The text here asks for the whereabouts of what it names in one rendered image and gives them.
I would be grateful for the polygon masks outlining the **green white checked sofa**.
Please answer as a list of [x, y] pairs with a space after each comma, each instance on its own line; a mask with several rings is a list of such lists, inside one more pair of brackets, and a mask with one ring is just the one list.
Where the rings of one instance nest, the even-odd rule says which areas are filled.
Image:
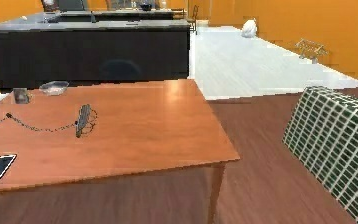
[[305, 88], [283, 143], [358, 224], [358, 97]]

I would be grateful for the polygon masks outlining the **white bag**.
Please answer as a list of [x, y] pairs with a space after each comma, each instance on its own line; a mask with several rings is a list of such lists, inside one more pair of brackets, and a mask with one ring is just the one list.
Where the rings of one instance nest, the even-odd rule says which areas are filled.
[[245, 38], [253, 38], [257, 34], [257, 24], [255, 19], [247, 20], [242, 27], [242, 36]]

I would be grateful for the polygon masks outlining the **grey glass cup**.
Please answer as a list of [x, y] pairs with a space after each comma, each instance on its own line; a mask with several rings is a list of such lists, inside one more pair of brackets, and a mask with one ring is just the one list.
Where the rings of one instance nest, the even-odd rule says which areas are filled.
[[29, 93], [26, 88], [14, 88], [13, 95], [16, 104], [28, 104], [30, 102]]

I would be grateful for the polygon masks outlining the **tan wooden rack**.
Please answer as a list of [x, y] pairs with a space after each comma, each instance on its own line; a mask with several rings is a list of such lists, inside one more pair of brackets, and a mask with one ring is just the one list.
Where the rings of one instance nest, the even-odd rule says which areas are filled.
[[323, 44], [301, 38], [295, 47], [299, 50], [300, 59], [309, 59], [313, 64], [318, 63], [318, 58], [327, 55], [328, 51]]

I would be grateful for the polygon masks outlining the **brown wooden table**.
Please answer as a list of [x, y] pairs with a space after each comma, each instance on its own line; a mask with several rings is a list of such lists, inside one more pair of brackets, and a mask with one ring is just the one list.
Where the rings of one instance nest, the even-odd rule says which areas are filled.
[[[91, 113], [82, 135], [75, 122]], [[190, 79], [0, 101], [0, 224], [212, 224], [237, 151]]]

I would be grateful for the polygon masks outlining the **black kitchen counter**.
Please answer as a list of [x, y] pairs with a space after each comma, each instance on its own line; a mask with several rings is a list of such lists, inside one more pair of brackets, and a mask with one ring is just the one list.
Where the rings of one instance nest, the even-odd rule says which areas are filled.
[[189, 75], [190, 27], [184, 20], [79, 22], [36, 13], [0, 23], [0, 88], [183, 79]]

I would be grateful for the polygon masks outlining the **grey glass bowl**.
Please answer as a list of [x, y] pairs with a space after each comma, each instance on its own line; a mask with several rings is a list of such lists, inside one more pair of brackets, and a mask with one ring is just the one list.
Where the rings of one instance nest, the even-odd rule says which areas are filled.
[[58, 96], [63, 94], [69, 86], [67, 81], [51, 81], [42, 84], [39, 90], [47, 96]]

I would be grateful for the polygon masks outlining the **white framed black smartphone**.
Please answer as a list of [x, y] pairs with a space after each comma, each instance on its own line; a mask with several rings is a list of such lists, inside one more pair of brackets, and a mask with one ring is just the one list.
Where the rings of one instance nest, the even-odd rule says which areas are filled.
[[9, 169], [11, 164], [15, 161], [17, 155], [3, 155], [0, 156], [0, 179], [5, 175], [6, 171]]

